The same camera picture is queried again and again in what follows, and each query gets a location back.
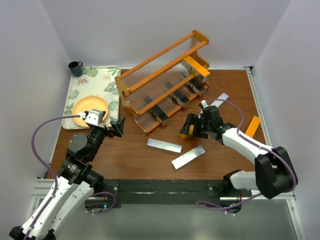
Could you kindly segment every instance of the leaf pattern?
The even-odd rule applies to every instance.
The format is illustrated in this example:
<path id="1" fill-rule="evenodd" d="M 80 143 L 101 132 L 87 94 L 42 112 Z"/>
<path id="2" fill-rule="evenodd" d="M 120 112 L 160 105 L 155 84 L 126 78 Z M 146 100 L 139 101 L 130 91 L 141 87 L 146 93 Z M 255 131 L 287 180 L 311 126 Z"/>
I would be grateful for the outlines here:
<path id="1" fill-rule="evenodd" d="M 117 111 L 118 110 L 118 102 L 117 101 L 112 101 L 108 105 L 110 111 Z"/>
<path id="2" fill-rule="evenodd" d="M 114 89 L 112 92 L 113 95 L 119 95 L 118 89 Z"/>
<path id="3" fill-rule="evenodd" d="M 74 107 L 74 103 L 71 103 L 70 105 L 65 106 L 65 109 L 71 110 L 73 107 Z"/>
<path id="4" fill-rule="evenodd" d="M 88 75 L 89 77 L 95 77 L 98 74 L 98 70 L 95 67 L 82 67 L 82 74 Z"/>
<path id="5" fill-rule="evenodd" d="M 104 89 L 105 92 L 109 92 L 112 93 L 113 95 L 119 95 L 118 89 L 117 89 L 117 85 L 116 82 L 110 82 L 106 88 Z"/>
<path id="6" fill-rule="evenodd" d="M 110 82 L 109 84 L 108 84 L 108 86 L 106 86 L 106 88 L 104 89 L 104 91 L 105 92 L 113 92 L 114 90 L 115 90 L 115 88 L 116 88 L 116 82 Z"/>
<path id="7" fill-rule="evenodd" d="M 64 111 L 64 115 L 65 116 L 70 116 L 72 114 L 72 111 L 71 110 L 65 110 Z"/>
<path id="8" fill-rule="evenodd" d="M 76 99 L 79 96 L 78 90 L 72 90 L 70 95 L 68 96 L 69 99 Z"/>
<path id="9" fill-rule="evenodd" d="M 117 74 L 117 76 L 119 76 L 120 74 L 120 68 L 118 66 L 112 66 L 112 67 L 108 67 L 108 72 L 111 73 L 112 77 Z"/>
<path id="10" fill-rule="evenodd" d="M 110 116 L 110 121 L 116 122 L 117 119 L 115 117 L 113 117 L 113 116 Z"/>

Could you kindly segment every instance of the white wall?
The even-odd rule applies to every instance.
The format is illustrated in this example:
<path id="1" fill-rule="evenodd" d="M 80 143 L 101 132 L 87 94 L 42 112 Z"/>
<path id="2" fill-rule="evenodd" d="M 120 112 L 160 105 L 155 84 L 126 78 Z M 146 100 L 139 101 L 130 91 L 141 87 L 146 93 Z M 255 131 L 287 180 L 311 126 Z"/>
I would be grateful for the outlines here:
<path id="1" fill-rule="evenodd" d="M 292 0 L 253 68 L 272 143 L 285 147 L 309 240 L 319 239 L 320 1 Z"/>
<path id="2" fill-rule="evenodd" d="M 68 55 L 133 67 L 193 29 L 211 67 L 253 66 L 290 0 L 41 0 Z"/>
<path id="3" fill-rule="evenodd" d="M 23 224 L 37 176 L 33 130 L 63 114 L 69 57 L 39 0 L 0 1 L 0 239 Z M 49 162 L 60 123 L 45 127 L 36 148 Z"/>

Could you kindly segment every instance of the orange block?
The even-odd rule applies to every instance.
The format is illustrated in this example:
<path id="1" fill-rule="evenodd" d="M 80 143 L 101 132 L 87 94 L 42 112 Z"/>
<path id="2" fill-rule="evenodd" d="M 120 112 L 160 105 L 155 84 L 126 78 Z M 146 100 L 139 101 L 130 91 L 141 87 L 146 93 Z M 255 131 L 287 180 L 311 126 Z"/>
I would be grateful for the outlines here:
<path id="1" fill-rule="evenodd" d="M 184 64 L 189 73 L 193 74 L 200 82 L 204 83 L 208 79 L 210 72 L 192 57 L 185 57 L 181 63 Z"/>
<path id="2" fill-rule="evenodd" d="M 257 116 L 254 116 L 252 121 L 250 122 L 247 130 L 245 131 L 245 134 L 247 136 L 249 136 L 250 138 L 253 138 L 253 136 L 255 135 L 255 133 L 259 127 L 260 122 L 261 122 L 261 119 Z"/>

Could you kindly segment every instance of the cable connector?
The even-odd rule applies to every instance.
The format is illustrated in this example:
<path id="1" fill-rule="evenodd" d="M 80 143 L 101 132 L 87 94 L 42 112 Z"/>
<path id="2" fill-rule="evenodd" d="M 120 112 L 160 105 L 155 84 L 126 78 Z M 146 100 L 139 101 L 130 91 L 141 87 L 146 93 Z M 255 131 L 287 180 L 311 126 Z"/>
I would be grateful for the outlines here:
<path id="1" fill-rule="evenodd" d="M 78 112 L 78 115 L 80 115 L 81 119 L 85 119 L 87 114 L 85 112 Z"/>
<path id="2" fill-rule="evenodd" d="M 202 108 L 202 109 L 204 109 L 204 108 L 206 108 L 206 107 L 209 107 L 209 105 L 207 104 L 206 100 L 202 100 L 202 101 L 201 101 L 201 104 L 199 104 L 199 107 Z"/>

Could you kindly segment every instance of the orange plate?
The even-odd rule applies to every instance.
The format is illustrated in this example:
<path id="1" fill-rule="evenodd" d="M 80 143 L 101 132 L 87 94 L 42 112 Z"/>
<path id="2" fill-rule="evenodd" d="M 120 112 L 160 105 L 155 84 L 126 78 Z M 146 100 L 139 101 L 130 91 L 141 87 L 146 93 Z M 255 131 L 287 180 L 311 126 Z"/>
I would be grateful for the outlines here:
<path id="1" fill-rule="evenodd" d="M 73 107 L 72 115 L 77 115 L 80 112 L 89 111 L 92 109 L 97 109 L 100 111 L 105 111 L 103 120 L 106 119 L 108 114 L 108 104 L 106 101 L 99 96 L 87 96 L 79 100 Z M 81 127 L 87 128 L 88 125 L 80 117 L 75 117 L 74 122 Z"/>

